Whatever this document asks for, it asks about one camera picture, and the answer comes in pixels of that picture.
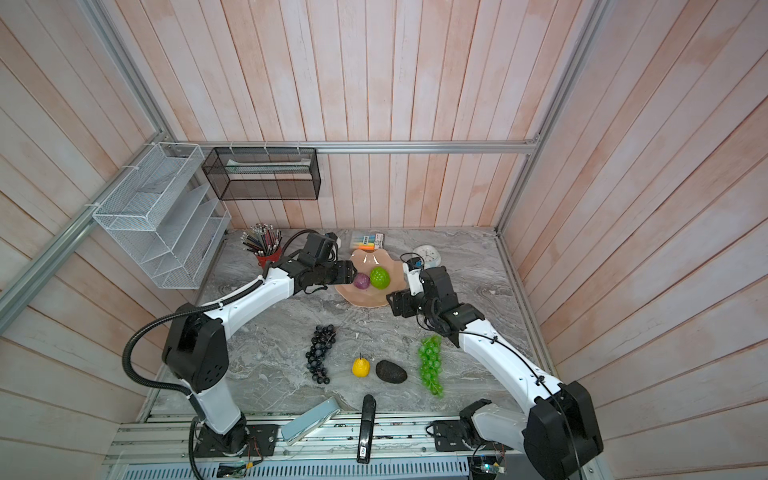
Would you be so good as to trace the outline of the dark fake avocado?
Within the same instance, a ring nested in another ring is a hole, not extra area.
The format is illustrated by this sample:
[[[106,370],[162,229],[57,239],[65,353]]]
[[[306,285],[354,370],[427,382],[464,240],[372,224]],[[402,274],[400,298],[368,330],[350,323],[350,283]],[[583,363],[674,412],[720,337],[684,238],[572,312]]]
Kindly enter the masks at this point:
[[[402,384],[408,379],[406,370],[389,360],[379,361],[375,373],[380,380],[390,384]]]

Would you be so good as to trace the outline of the yellow fake lemon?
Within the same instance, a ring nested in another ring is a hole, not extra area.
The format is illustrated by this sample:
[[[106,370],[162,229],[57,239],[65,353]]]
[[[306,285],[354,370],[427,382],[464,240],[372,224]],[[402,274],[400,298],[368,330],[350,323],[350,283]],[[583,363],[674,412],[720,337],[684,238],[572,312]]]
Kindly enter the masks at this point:
[[[370,362],[363,356],[356,358],[352,365],[352,374],[357,378],[365,378],[370,373]]]

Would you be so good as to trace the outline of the purple fake fruit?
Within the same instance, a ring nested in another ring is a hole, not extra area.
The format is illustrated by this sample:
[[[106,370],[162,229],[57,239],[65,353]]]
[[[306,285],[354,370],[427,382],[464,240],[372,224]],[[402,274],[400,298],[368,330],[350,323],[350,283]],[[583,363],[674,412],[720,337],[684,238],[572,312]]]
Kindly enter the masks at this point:
[[[364,273],[357,273],[353,280],[353,285],[360,290],[366,290],[370,287],[370,277]]]

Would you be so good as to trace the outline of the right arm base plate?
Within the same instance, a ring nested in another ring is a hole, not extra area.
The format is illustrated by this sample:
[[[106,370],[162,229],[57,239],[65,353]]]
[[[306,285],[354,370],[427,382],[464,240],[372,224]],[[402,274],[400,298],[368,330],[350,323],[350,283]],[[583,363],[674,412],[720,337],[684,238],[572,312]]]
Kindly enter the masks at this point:
[[[425,432],[438,452],[470,451],[481,444],[470,422],[464,419],[433,421]]]

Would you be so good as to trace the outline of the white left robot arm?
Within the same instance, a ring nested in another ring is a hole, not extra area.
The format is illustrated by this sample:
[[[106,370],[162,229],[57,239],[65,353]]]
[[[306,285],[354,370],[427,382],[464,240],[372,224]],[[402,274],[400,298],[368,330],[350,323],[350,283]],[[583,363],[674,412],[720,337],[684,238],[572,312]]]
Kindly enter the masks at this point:
[[[201,307],[177,310],[162,360],[202,423],[203,439],[217,452],[236,456],[249,444],[245,415],[225,379],[228,340],[269,307],[300,292],[350,284],[356,274],[351,261],[339,258],[336,234],[309,230],[303,248],[266,263],[254,281]]]

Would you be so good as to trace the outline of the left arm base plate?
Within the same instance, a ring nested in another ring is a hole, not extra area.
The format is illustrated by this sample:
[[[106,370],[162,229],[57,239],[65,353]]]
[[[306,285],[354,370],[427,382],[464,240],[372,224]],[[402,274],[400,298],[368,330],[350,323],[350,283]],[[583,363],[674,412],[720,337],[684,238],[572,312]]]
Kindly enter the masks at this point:
[[[218,434],[203,425],[196,435],[192,452],[195,458],[266,458],[274,455],[278,433],[277,424],[237,424],[226,434]]]

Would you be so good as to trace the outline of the green fake grape bunch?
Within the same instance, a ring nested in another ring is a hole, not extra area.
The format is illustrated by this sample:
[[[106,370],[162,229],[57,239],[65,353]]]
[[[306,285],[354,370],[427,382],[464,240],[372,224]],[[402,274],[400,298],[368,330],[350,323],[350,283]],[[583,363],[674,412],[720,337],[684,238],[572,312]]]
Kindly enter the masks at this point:
[[[440,382],[440,373],[442,371],[441,359],[442,337],[433,335],[424,338],[418,349],[420,365],[420,379],[423,386],[438,398],[444,396],[444,388]]]

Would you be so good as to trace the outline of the green bumpy fake fruit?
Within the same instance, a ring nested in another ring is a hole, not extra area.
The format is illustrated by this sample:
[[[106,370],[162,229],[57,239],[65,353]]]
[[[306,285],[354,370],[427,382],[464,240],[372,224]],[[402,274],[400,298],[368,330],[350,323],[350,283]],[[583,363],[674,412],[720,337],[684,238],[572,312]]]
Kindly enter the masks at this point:
[[[381,266],[374,267],[369,274],[371,286],[376,289],[384,290],[391,283],[389,272]]]

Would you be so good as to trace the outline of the black fake grape bunch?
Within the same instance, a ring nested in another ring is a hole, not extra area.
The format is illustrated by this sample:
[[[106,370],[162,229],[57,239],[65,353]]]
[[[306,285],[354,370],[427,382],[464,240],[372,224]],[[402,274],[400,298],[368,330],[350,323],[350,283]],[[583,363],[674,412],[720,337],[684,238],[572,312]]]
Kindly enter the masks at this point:
[[[336,328],[333,324],[317,325],[311,338],[310,348],[305,352],[306,369],[318,385],[330,383],[328,368],[324,362],[336,343]]]

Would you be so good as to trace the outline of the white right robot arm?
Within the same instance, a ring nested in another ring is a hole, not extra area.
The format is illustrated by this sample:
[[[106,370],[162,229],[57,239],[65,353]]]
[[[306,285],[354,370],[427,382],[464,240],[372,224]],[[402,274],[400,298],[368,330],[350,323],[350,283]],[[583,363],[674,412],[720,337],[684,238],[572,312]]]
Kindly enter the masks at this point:
[[[592,398],[523,356],[473,305],[459,301],[445,267],[404,266],[408,286],[388,294],[394,315],[423,316],[427,329],[479,361],[519,405],[477,402],[466,410],[471,435],[526,455],[544,479],[567,479],[604,450]]]

